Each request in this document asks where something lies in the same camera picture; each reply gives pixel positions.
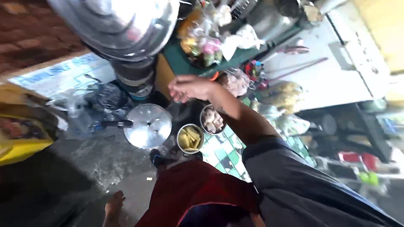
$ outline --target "green tiled wall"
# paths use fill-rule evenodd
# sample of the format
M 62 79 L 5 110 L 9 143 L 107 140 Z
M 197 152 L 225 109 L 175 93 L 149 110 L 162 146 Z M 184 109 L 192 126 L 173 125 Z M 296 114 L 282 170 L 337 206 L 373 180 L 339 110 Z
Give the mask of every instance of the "green tiled wall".
M 289 137 L 286 141 L 295 152 L 314 166 L 314 162 L 309 157 L 309 153 L 300 138 Z M 216 169 L 251 182 L 250 176 L 241 161 L 241 154 L 245 148 L 245 144 L 241 142 L 229 126 L 226 126 L 220 135 L 211 136 L 205 133 L 205 142 L 201 152 L 204 155 L 204 161 L 213 165 Z

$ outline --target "aluminum pot lid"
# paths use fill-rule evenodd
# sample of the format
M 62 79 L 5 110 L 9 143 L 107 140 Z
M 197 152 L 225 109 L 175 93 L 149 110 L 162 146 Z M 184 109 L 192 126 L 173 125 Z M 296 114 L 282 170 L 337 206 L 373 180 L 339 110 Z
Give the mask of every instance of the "aluminum pot lid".
M 153 56 L 170 38 L 178 0 L 48 0 L 91 48 L 121 61 Z
M 126 118 L 133 121 L 133 126 L 124 128 L 124 134 L 128 141 L 136 147 L 153 148 L 159 146 L 171 133 L 171 117 L 159 105 L 139 105 L 132 109 Z

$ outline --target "forearm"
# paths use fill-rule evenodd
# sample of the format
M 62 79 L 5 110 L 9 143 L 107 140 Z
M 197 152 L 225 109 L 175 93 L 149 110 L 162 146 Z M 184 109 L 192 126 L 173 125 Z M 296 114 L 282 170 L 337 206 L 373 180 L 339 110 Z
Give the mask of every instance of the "forearm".
M 257 143 L 267 136 L 280 137 L 263 116 L 240 102 L 222 86 L 215 85 L 209 101 L 244 144 Z

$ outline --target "hand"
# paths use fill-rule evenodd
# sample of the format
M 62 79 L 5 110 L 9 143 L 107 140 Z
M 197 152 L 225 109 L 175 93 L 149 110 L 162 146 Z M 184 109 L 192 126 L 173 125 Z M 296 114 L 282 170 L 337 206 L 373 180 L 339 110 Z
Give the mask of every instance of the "hand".
M 174 101 L 185 103 L 190 98 L 208 100 L 218 84 L 195 75 L 179 75 L 168 84 Z
M 118 218 L 124 200 L 125 197 L 122 191 L 115 192 L 105 205 L 105 216 Z

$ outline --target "yellow food pieces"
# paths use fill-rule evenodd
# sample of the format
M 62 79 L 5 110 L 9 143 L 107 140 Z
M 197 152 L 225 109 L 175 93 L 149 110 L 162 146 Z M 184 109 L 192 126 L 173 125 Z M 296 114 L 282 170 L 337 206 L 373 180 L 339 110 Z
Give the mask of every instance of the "yellow food pieces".
M 178 136 L 178 145 L 185 151 L 198 150 L 199 142 L 201 141 L 199 133 L 192 127 L 188 126 L 181 129 Z

